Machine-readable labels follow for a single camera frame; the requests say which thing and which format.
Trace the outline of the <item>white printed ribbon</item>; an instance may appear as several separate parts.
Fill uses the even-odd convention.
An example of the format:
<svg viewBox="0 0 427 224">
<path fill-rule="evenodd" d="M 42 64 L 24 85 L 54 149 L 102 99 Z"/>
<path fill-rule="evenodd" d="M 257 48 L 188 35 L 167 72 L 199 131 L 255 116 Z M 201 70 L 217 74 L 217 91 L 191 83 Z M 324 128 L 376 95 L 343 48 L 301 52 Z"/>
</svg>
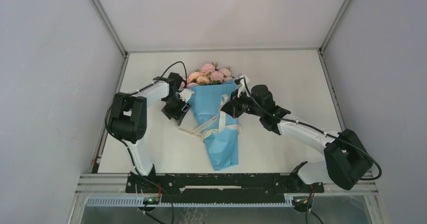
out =
<svg viewBox="0 0 427 224">
<path fill-rule="evenodd" d="M 222 95 L 221 96 L 221 104 L 219 107 L 219 110 L 220 110 L 219 114 L 215 115 L 214 117 L 209 119 L 207 122 L 205 122 L 204 124 L 201 124 L 200 126 L 198 126 L 197 128 L 195 128 L 193 130 L 188 130 L 188 129 L 182 128 L 182 127 L 178 126 L 177 124 L 175 124 L 175 126 L 178 130 L 180 130 L 184 133 L 187 133 L 189 135 L 199 137 L 201 139 L 206 139 L 207 137 L 211 136 L 214 133 L 221 133 L 225 129 L 236 130 L 237 133 L 240 134 L 242 131 L 241 126 L 238 124 L 227 125 L 226 124 L 226 114 L 225 114 L 225 112 L 221 111 L 221 108 L 228 101 L 229 101 L 229 97 L 227 95 Z M 210 127 L 211 125 L 213 125 L 216 122 L 218 123 L 217 128 L 207 129 L 208 127 Z"/>
</svg>

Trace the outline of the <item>blue wrapping paper sheet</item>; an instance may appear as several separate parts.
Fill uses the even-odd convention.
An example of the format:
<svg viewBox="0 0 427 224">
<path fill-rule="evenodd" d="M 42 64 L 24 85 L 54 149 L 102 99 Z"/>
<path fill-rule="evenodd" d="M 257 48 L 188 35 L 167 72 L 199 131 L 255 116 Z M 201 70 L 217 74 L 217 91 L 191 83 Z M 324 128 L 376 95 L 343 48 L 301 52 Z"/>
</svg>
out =
<svg viewBox="0 0 427 224">
<path fill-rule="evenodd" d="M 231 93 L 237 89 L 237 85 L 232 81 L 228 81 L 220 85 L 194 86 L 190 89 L 194 91 L 189 100 L 191 111 L 197 126 L 200 126 L 219 114 L 221 96 L 227 95 L 230 99 Z M 238 120 L 226 114 L 226 124 L 238 124 Z M 217 127 L 218 123 L 216 122 L 207 129 Z M 238 136 L 236 130 L 225 129 L 221 133 L 214 133 L 206 139 L 202 139 L 212 168 L 215 171 L 224 170 L 238 164 Z"/>
</svg>

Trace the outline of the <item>pink flower bunch stem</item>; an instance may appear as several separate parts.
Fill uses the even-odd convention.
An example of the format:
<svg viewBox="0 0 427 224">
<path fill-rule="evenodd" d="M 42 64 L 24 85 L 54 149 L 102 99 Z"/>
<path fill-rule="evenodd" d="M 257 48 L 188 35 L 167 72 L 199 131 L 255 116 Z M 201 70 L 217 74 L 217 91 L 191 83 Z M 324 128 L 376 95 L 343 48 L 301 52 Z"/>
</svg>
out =
<svg viewBox="0 0 427 224">
<path fill-rule="evenodd" d="M 229 70 L 229 68 L 221 68 L 219 70 L 219 72 L 224 76 L 223 77 L 223 82 L 227 82 L 229 80 L 231 80 L 233 77 L 231 76 L 231 71 Z"/>
</svg>

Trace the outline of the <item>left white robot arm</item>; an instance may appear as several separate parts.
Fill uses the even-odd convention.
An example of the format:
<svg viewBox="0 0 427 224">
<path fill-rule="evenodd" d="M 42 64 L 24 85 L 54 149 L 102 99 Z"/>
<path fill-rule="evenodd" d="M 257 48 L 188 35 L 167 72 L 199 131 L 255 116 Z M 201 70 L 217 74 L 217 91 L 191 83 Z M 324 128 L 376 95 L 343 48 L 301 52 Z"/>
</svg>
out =
<svg viewBox="0 0 427 224">
<path fill-rule="evenodd" d="M 118 92 L 105 116 L 107 132 L 126 147 L 132 164 L 132 172 L 140 175 L 138 186 L 145 192 L 157 187 L 157 178 L 150 172 L 154 168 L 150 160 L 144 135 L 148 126 L 148 108 L 158 101 L 165 103 L 162 113 L 181 125 L 189 111 L 193 91 L 181 88 L 184 79 L 178 73 L 168 77 L 156 77 L 142 89 L 131 93 Z"/>
</svg>

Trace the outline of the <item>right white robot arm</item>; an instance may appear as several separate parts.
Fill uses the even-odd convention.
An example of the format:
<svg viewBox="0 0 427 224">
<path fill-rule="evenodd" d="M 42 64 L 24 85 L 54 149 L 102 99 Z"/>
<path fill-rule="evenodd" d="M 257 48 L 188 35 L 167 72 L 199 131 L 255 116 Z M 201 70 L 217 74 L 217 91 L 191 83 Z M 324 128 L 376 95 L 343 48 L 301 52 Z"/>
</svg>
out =
<svg viewBox="0 0 427 224">
<path fill-rule="evenodd" d="M 275 103 L 266 85 L 256 85 L 250 93 L 233 91 L 221 112 L 233 118 L 244 113 L 257 116 L 266 130 L 298 140 L 324 157 L 319 162 L 302 162 L 293 169 L 291 185 L 298 192 L 325 182 L 350 190 L 358 181 L 366 180 L 364 175 L 374 165 L 354 131 L 330 131 L 301 121 Z"/>
</svg>

